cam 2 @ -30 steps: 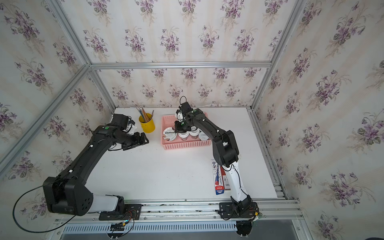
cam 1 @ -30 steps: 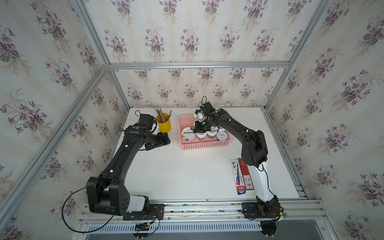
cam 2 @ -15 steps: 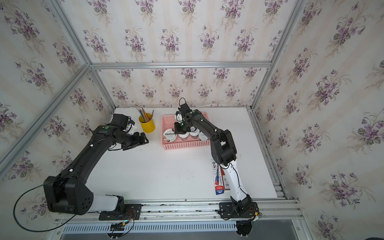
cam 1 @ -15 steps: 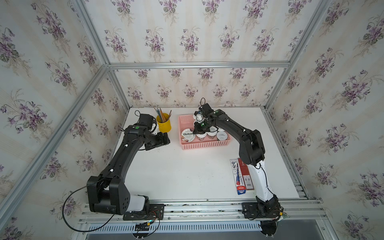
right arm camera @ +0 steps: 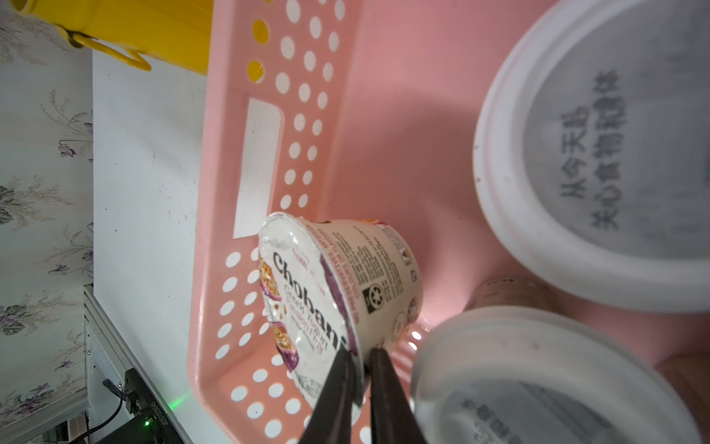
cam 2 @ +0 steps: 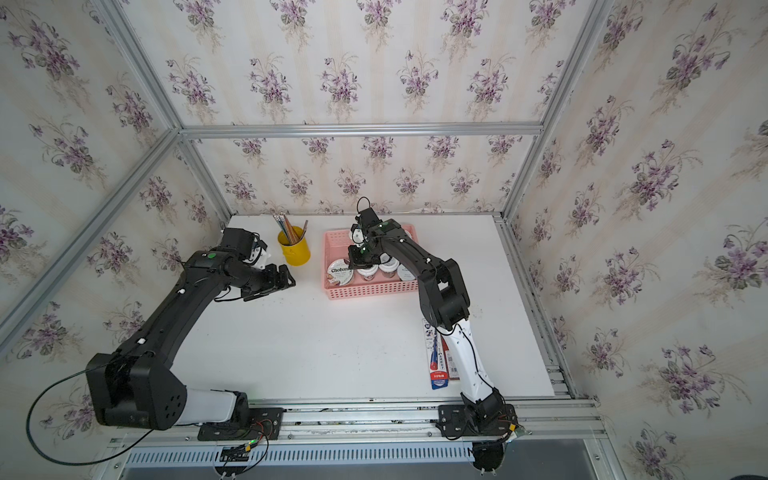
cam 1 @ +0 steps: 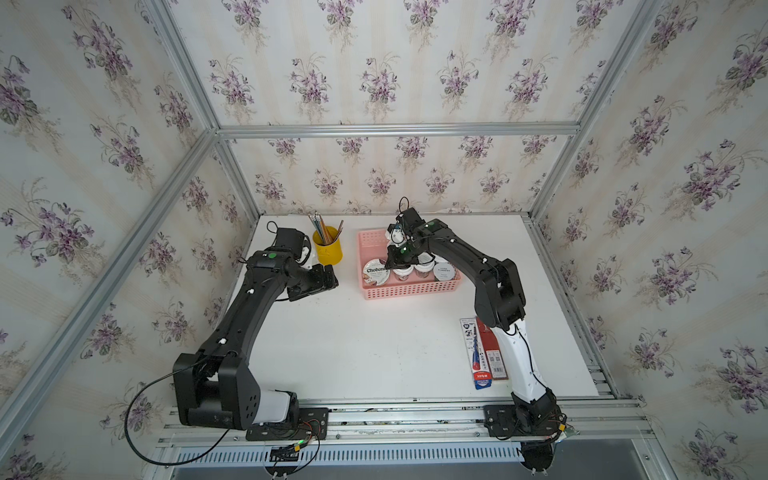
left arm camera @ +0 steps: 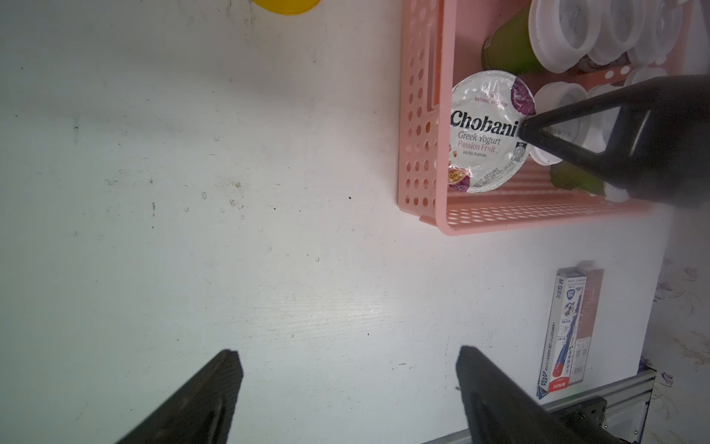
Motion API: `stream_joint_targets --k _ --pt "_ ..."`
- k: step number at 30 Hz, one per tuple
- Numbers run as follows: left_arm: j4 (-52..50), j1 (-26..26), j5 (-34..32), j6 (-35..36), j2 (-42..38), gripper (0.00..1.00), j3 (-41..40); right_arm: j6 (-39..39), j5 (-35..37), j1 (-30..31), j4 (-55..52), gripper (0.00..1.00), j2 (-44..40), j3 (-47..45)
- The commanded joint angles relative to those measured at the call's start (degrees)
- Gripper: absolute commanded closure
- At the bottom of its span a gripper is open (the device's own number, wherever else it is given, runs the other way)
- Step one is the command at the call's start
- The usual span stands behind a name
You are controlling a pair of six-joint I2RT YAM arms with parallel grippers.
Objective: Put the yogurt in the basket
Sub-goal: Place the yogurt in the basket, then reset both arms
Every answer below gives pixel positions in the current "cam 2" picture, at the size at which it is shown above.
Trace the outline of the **white yogurt cup front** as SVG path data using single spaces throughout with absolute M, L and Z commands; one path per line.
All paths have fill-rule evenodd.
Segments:
M 365 241 L 365 236 L 361 229 L 354 229 L 350 232 L 350 238 L 355 244 L 362 244 Z
M 370 282 L 374 280 L 378 270 L 379 267 L 377 265 L 373 265 L 368 268 L 356 269 L 356 273 L 363 281 Z

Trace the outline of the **white yogurt cup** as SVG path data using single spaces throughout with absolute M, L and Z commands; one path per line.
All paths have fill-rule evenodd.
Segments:
M 370 282 L 374 280 L 378 270 L 379 267 L 377 265 L 373 265 L 368 268 L 356 269 L 356 273 L 363 281 Z
M 350 232 L 350 238 L 355 244 L 362 244 L 365 241 L 365 236 L 361 229 L 354 229 Z
M 397 270 L 400 266 L 400 262 L 394 258 L 389 257 L 387 261 L 382 261 L 379 264 L 379 271 L 382 273 L 384 278 L 392 279 L 397 276 Z

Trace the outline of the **Chobani yogurt cup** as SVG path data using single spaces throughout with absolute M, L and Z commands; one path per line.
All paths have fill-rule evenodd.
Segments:
M 354 270 L 350 267 L 347 259 L 333 260 L 327 267 L 326 279 L 330 287 L 346 286 L 353 278 Z

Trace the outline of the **green rimmed yogurt cup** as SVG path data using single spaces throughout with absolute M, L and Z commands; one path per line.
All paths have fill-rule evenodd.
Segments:
M 416 276 L 402 264 L 400 264 L 397 268 L 397 275 L 403 282 L 411 282 L 416 280 Z

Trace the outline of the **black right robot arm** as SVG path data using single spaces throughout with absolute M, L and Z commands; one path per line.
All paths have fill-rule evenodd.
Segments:
M 382 220 L 372 208 L 357 213 L 350 228 L 350 267 L 361 270 L 396 259 L 415 276 L 423 318 L 446 338 L 459 373 L 467 422 L 475 429 L 489 422 L 509 420 L 506 401 L 485 372 L 470 324 L 470 297 L 458 263 L 443 260 L 420 246 L 400 223 Z

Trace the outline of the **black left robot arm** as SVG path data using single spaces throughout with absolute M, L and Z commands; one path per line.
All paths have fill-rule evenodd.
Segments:
M 174 359 L 206 308 L 236 288 L 244 302 L 295 286 L 287 265 L 259 262 L 266 249 L 259 235 L 226 228 L 220 243 L 194 252 L 164 300 L 110 354 L 86 367 L 94 415 L 103 426 L 164 431 L 186 424 L 233 430 L 251 423 L 245 393 L 188 388 L 172 371 Z

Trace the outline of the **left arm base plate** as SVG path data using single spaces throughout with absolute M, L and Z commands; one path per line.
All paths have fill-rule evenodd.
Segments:
M 285 410 L 277 407 L 250 408 L 243 416 L 235 413 L 235 419 L 223 423 L 204 423 L 201 425 L 197 440 L 201 442 L 257 440 L 265 436 L 276 440 Z

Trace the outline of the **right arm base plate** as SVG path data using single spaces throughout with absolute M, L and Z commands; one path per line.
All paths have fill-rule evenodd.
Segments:
M 512 405 L 486 408 L 476 405 L 444 404 L 438 406 L 436 425 L 445 438 L 502 437 L 513 432 L 519 423 Z

